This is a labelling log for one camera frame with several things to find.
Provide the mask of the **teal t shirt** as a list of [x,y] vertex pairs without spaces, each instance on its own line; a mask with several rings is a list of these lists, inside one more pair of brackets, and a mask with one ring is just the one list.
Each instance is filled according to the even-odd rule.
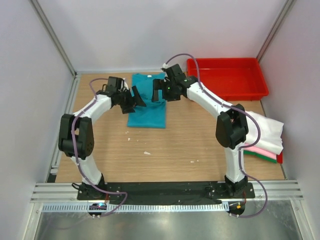
[[159,101],[153,102],[153,80],[163,79],[165,73],[159,74],[141,74],[132,75],[131,85],[137,87],[137,90],[146,104],[145,107],[137,106],[135,112],[128,115],[127,126],[131,128],[152,128],[164,129],[166,127],[166,101],[159,98]]

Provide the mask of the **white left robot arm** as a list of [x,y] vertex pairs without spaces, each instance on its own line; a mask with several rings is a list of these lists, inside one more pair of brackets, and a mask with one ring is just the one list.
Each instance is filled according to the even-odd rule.
[[81,184],[72,185],[78,190],[79,200],[101,200],[108,195],[104,176],[93,157],[94,123],[114,106],[120,106],[123,114],[146,106],[137,87],[128,87],[125,79],[110,76],[105,81],[100,90],[93,92],[89,103],[60,119],[58,149],[74,162],[82,177]]

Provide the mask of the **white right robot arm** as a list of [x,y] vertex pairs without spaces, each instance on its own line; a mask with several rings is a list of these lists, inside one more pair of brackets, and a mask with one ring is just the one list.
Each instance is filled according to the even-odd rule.
[[216,118],[215,137],[224,148],[226,173],[224,176],[225,192],[231,198],[237,198],[244,191],[248,177],[243,173],[243,150],[249,132],[245,109],[241,104],[233,105],[210,93],[195,76],[186,76],[179,64],[161,70],[164,79],[153,80],[151,100],[159,100],[159,91],[167,101],[179,101],[181,96],[197,103]]

